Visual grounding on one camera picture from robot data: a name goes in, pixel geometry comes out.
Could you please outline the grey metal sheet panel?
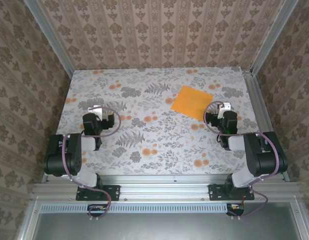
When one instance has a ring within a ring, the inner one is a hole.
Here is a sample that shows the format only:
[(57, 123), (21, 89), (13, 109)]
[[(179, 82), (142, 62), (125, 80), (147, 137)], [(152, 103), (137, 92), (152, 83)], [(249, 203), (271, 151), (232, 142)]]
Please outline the grey metal sheet panel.
[(301, 240), (291, 207), (269, 203), (241, 219), (224, 213), (40, 215), (34, 240)]

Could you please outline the floral patterned table cover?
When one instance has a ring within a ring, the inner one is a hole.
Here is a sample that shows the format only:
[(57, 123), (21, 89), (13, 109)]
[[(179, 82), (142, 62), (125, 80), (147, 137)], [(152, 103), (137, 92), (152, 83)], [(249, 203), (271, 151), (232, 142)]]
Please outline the floral patterned table cover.
[(238, 131), (256, 132), (240, 67), (76, 70), (61, 113), (58, 134), (80, 133), (88, 108), (118, 112), (98, 151), (86, 151), (85, 166), (100, 175), (229, 174), (246, 163), (243, 151), (224, 150), (203, 121), (171, 110), (183, 86), (231, 103)]

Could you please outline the aluminium lengthwise frame rail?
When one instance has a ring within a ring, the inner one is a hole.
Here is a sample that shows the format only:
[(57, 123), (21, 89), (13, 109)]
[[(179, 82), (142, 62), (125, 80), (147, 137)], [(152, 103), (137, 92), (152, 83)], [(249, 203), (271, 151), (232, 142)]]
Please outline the aluminium lengthwise frame rail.
[(248, 69), (243, 69), (242, 75), (245, 80), (247, 92), (249, 94), (258, 129), (262, 132), (272, 132), (274, 129), (257, 77), (253, 75)]

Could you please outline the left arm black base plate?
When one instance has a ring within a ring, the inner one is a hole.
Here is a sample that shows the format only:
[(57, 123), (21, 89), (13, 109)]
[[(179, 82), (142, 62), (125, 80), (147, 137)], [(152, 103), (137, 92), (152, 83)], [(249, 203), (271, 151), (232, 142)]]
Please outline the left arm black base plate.
[[(120, 198), (120, 185), (104, 185), (103, 191), (107, 192), (112, 201), (118, 201)], [(107, 196), (105, 193), (86, 188), (77, 188), (76, 198), (77, 201), (106, 201)]]

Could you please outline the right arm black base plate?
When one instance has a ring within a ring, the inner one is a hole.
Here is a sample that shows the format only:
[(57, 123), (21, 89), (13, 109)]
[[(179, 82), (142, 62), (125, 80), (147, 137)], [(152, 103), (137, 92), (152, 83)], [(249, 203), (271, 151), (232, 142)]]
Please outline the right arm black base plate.
[(253, 201), (254, 193), (248, 187), (236, 188), (232, 185), (211, 184), (208, 186), (209, 199), (211, 201)]

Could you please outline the aluminium crosswise frame rail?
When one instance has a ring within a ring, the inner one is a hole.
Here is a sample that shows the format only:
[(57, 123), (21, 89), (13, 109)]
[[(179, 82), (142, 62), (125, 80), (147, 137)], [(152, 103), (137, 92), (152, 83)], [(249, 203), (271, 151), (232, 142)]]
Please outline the aluminium crosswise frame rail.
[[(120, 202), (128, 203), (199, 203), (209, 201), (208, 186), (223, 184), (225, 174), (200, 175), (104, 175), (106, 185), (120, 186)], [(255, 196), (256, 203), (265, 197), (269, 202), (293, 202), (302, 198), (298, 184), (287, 181), (286, 174), (277, 174), (253, 185), (262, 195)], [(77, 186), (69, 180), (48, 176), (44, 182), (33, 186), (30, 199), (48, 203), (73, 203)]]

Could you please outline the aluminium frame post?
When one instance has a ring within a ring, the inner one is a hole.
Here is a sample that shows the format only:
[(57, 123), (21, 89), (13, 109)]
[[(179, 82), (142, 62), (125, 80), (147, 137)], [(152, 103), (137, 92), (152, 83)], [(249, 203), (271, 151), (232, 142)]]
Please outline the aluminium frame post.
[(75, 66), (72, 63), (66, 47), (63, 46), (62, 42), (58, 38), (57, 30), (53, 28), (52, 22), (49, 20), (48, 15), (45, 13), (44, 8), (40, 5), (39, 0), (24, 0), (25, 4), (29, 8), (30, 12), (37, 21), (41, 31), (45, 35), (49, 44), (51, 45), (54, 53), (58, 57), (64, 70), (70, 78), (73, 77)]
[(276, 18), (271, 28), (269, 29), (269, 32), (266, 35), (250, 68), (250, 73), (253, 77), (257, 75), (267, 56), (270, 54), (272, 47), (274, 46), (276, 40), (286, 25), (289, 17), (293, 13), (298, 1), (299, 0), (285, 0), (282, 4), (282, 7), (277, 13)]

